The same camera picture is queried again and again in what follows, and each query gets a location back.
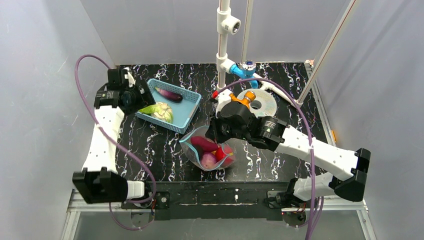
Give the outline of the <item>red toy apple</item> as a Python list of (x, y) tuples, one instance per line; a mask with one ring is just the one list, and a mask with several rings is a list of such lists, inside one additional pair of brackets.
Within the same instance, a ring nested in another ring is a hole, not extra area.
[(217, 160), (217, 164), (220, 164), (221, 168), (227, 168), (232, 165), (236, 158), (233, 149), (223, 144), (215, 151), (215, 157)]

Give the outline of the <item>clear zip top bag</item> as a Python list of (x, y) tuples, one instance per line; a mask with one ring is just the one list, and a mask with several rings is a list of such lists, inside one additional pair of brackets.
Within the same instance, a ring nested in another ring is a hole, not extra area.
[(215, 143), (206, 137), (208, 126), (198, 127), (179, 141), (183, 153), (195, 166), (203, 171), (221, 170), (236, 161), (236, 153), (226, 143)]

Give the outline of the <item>light blue plastic basket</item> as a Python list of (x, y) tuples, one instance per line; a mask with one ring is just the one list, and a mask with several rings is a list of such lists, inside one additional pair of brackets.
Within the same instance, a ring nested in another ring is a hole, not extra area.
[[(156, 119), (148, 114), (137, 112), (135, 115), (147, 122), (158, 125), (160, 127), (172, 130), (179, 134), (184, 134), (189, 127), (191, 120), (193, 119), (196, 111), (199, 108), (202, 96), (194, 91), (182, 88), (180, 86), (173, 85), (164, 81), (160, 81), (151, 78), (147, 81), (147, 85), (154, 100), (158, 103), (166, 103), (170, 106), (173, 113), (173, 121), (168, 123), (163, 120)], [(155, 88), (158, 87), (163, 90), (174, 92), (182, 95), (183, 99), (180, 103), (173, 102), (160, 95)]]

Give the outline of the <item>pink toy potato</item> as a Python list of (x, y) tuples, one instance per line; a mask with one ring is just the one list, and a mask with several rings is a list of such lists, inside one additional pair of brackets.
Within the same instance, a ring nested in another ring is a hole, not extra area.
[(202, 155), (202, 158), (200, 160), (200, 164), (204, 169), (212, 170), (217, 166), (218, 160), (217, 160), (216, 155), (213, 152), (205, 152)]

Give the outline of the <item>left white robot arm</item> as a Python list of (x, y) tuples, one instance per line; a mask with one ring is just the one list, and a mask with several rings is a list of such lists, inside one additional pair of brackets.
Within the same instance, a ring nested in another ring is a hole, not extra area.
[(72, 182), (88, 204), (145, 202), (149, 196), (145, 183), (118, 174), (116, 143), (124, 117), (155, 104), (155, 100), (147, 83), (136, 81), (128, 68), (108, 69), (107, 76), (94, 98), (96, 122), (87, 158), (81, 171), (73, 173)]

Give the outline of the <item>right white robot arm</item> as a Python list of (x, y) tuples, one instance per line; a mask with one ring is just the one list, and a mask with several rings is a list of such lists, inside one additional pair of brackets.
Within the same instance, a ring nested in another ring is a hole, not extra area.
[(206, 137), (216, 143), (246, 140), (258, 149), (294, 156), (326, 171), (310, 178), (294, 178), (281, 197), (287, 202), (306, 202), (336, 195), (351, 202), (364, 198), (371, 153), (341, 149), (309, 137), (273, 116), (255, 116), (239, 102), (226, 104), (209, 118)]

